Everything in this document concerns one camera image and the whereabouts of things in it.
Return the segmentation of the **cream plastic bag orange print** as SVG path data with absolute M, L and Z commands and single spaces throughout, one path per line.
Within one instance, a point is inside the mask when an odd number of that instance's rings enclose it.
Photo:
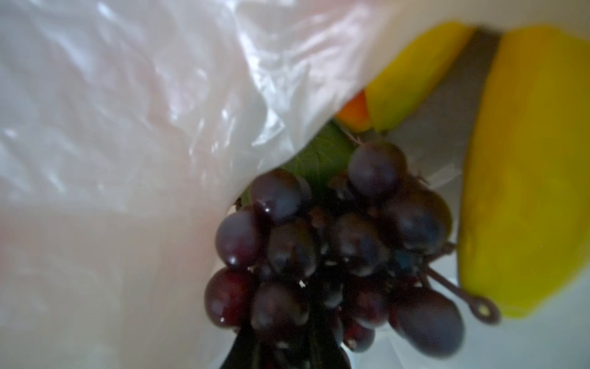
M 1 366 L 218 368 L 219 222 L 447 19 L 589 36 L 587 1 L 4 1 Z

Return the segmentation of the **dark grape bunch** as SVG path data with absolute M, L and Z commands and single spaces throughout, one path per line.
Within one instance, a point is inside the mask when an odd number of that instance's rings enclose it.
M 327 181 L 347 169 L 356 148 L 335 121 L 329 121 L 298 153 L 265 164 L 234 202 L 244 207 L 302 208 L 319 201 Z
M 388 324 L 422 355 L 461 349 L 464 301 L 484 324 L 502 315 L 433 270 L 450 254 L 452 216 L 404 153 L 359 145 L 319 201 L 285 169 L 257 177 L 250 201 L 219 225 L 224 267 L 207 283 L 204 307 L 236 332 L 225 368 L 349 368 Z

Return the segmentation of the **red yellow mango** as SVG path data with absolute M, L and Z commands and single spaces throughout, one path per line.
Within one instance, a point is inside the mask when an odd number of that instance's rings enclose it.
M 364 90 L 356 94 L 342 109 L 336 113 L 335 120 L 355 134 L 363 133 L 373 127 L 367 109 Z

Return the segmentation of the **yellow banana bunch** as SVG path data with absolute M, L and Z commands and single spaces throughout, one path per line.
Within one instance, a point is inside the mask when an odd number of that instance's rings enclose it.
M 525 318 L 589 262 L 589 42 L 554 26 L 447 22 L 364 89 L 375 130 L 433 127 L 459 144 L 459 280 Z

